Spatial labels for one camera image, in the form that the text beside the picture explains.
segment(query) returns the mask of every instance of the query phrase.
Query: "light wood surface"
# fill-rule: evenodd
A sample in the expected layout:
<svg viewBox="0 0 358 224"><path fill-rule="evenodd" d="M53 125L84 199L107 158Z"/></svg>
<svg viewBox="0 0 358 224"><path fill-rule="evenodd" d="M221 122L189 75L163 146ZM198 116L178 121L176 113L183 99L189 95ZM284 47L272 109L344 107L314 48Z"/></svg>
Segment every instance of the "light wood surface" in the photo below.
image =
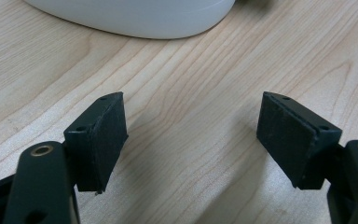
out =
<svg viewBox="0 0 358 224"><path fill-rule="evenodd" d="M123 91L130 138L82 223L330 223L255 138L263 91L358 139L358 0L235 3L201 35L148 40L0 0L0 179L27 147Z"/></svg>

